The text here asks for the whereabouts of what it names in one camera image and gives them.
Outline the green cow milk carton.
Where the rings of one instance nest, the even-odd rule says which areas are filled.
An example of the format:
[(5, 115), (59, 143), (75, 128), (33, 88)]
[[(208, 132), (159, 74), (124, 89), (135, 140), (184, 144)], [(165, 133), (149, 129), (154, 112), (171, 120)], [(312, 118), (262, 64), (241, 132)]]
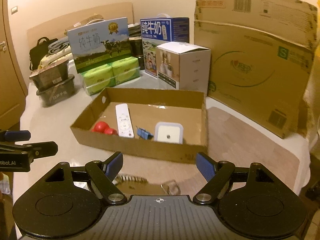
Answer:
[(128, 20), (103, 20), (67, 31), (78, 73), (131, 54)]

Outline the red rubber toy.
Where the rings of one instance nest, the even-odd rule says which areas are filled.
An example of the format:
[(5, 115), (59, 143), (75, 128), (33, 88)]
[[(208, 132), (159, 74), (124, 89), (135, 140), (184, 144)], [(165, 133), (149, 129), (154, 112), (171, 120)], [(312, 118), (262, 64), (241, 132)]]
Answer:
[(91, 129), (92, 132), (103, 133), (107, 135), (118, 135), (118, 132), (111, 128), (106, 122), (99, 121), (95, 124), (95, 126)]

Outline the white humidifier box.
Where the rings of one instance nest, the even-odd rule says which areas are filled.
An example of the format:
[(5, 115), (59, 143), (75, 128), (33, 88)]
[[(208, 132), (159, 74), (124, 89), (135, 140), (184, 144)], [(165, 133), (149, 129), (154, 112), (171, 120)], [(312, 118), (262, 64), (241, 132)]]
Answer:
[(211, 50), (185, 42), (167, 42), (156, 48), (160, 89), (193, 90), (207, 94)]

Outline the green tissue pack bundle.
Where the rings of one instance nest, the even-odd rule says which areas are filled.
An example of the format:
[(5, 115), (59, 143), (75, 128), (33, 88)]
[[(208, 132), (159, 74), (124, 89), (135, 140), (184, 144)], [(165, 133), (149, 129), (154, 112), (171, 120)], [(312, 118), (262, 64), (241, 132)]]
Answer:
[(106, 87), (114, 87), (140, 77), (140, 65), (136, 57), (126, 57), (100, 64), (81, 73), (82, 84), (88, 95), (97, 94)]

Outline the blue binder clip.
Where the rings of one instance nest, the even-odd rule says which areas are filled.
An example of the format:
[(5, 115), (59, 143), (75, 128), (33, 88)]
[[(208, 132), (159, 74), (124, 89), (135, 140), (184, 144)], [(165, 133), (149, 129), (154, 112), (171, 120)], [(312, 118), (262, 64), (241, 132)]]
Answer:
[(150, 140), (153, 138), (153, 134), (140, 127), (137, 127), (137, 135), (144, 140)]

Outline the blue milk carton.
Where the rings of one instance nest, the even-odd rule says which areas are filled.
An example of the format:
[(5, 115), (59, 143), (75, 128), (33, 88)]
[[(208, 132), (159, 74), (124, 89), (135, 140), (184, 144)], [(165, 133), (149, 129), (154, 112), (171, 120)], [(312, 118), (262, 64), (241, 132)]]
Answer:
[(167, 42), (189, 42), (188, 17), (159, 14), (140, 19), (145, 72), (157, 76), (156, 47)]

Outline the white remote control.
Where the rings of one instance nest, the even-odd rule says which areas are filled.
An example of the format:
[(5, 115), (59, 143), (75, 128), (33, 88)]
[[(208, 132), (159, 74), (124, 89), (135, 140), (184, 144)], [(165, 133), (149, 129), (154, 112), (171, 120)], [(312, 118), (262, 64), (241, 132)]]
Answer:
[(116, 105), (116, 120), (118, 135), (125, 138), (134, 138), (129, 108), (126, 103)]

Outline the flat cardboard box behind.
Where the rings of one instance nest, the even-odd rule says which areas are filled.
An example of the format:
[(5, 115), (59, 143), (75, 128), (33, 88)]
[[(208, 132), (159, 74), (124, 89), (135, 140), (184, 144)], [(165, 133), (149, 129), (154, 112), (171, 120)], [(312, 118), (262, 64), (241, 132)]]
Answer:
[(92, 16), (84, 19), (84, 20), (81, 20), (80, 22), (77, 22), (77, 23), (67, 27), (65, 29), (65, 31), (72, 30), (72, 29), (75, 29), (75, 28), (78, 28), (78, 27), (82, 27), (84, 25), (88, 25), (88, 24), (95, 23), (95, 22), (102, 21), (102, 20), (104, 20), (102, 15), (94, 14), (94, 15), (92, 15)]

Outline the wooden door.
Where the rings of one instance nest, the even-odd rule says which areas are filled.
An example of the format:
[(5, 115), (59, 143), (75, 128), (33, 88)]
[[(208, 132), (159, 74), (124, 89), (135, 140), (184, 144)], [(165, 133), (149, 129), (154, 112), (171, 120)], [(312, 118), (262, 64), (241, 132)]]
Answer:
[(1, 0), (1, 130), (20, 122), (28, 90), (17, 62), (11, 37), (8, 0)]

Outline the large brown cardboard box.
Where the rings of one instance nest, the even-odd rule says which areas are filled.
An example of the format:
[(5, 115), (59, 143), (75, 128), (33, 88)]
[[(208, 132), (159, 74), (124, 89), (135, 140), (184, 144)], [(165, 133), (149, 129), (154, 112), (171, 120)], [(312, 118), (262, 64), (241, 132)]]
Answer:
[(196, 0), (194, 42), (212, 52), (208, 95), (284, 138), (296, 130), (317, 41), (301, 0)]

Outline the lower black instant-meal bowl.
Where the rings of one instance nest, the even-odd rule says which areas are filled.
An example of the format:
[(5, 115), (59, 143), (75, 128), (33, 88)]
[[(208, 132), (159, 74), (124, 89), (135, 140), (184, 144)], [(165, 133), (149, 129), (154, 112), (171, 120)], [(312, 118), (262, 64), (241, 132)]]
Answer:
[(42, 104), (46, 107), (60, 103), (75, 94), (74, 78), (73, 74), (69, 74), (65, 81), (61, 81), (42, 92), (38, 90), (36, 95), (40, 97)]

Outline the upper black instant-meal bowl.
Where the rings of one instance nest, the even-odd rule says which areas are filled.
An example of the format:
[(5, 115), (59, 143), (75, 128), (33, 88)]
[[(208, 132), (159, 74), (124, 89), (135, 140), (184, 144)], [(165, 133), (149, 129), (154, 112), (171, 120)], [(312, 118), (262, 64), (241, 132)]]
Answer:
[(47, 90), (68, 79), (68, 59), (58, 60), (31, 73), (29, 79), (39, 91)]

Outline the black instant-meal bowl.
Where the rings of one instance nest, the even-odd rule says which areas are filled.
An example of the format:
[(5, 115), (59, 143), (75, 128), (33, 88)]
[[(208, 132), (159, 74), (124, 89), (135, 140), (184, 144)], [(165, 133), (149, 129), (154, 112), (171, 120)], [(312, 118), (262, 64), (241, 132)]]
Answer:
[(65, 81), (61, 81), (42, 92), (38, 90), (36, 95), (40, 97), (42, 104), (46, 107), (60, 103), (75, 94), (74, 78), (73, 74), (69, 74)]
[(68, 79), (68, 59), (58, 60), (31, 73), (29, 79), (39, 91), (47, 90)]

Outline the dark box behind cartons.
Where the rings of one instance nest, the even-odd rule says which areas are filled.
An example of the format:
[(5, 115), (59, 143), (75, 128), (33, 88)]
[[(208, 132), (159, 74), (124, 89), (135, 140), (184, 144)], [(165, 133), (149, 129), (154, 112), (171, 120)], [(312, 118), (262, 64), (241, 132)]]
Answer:
[(144, 66), (142, 38), (141, 37), (130, 37), (129, 42), (131, 45), (132, 55), (138, 59), (140, 69), (144, 70), (145, 66)]

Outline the stack of folded cloths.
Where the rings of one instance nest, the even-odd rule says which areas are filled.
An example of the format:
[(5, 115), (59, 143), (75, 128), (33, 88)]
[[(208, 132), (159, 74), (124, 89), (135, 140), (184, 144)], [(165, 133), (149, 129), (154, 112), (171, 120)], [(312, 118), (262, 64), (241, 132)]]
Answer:
[(71, 54), (69, 38), (65, 36), (48, 46), (48, 53), (40, 60), (38, 67), (46, 67), (52, 62)]

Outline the leopard print hair claw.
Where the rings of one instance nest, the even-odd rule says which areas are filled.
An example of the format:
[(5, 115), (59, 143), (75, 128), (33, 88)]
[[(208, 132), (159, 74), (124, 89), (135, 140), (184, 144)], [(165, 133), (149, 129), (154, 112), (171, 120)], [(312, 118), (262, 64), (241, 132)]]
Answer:
[(118, 185), (118, 184), (125, 183), (125, 182), (147, 183), (148, 180), (143, 177), (133, 176), (133, 175), (129, 175), (129, 174), (119, 174), (113, 180), (114, 185)]

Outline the black bag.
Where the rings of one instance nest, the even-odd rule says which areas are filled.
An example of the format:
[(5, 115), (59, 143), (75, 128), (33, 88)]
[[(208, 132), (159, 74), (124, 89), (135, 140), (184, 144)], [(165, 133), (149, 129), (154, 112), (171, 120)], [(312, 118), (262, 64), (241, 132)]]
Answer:
[(57, 40), (57, 38), (50, 40), (48, 37), (42, 37), (37, 41), (37, 45), (29, 51), (29, 69), (31, 71), (38, 68), (42, 58), (48, 54), (49, 45)]

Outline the shallow brown cardboard tray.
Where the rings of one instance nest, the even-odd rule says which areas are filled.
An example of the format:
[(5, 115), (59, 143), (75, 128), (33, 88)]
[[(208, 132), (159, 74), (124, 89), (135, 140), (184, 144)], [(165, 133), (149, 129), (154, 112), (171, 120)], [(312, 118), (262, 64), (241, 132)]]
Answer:
[[(183, 142), (175, 144), (135, 135), (125, 138), (94, 132), (99, 121), (117, 129), (116, 105), (126, 103), (134, 129), (156, 133), (159, 122), (183, 126)], [(123, 154), (193, 164), (208, 152), (206, 97), (203, 92), (143, 88), (106, 88), (78, 116), (71, 130), (78, 143)]]

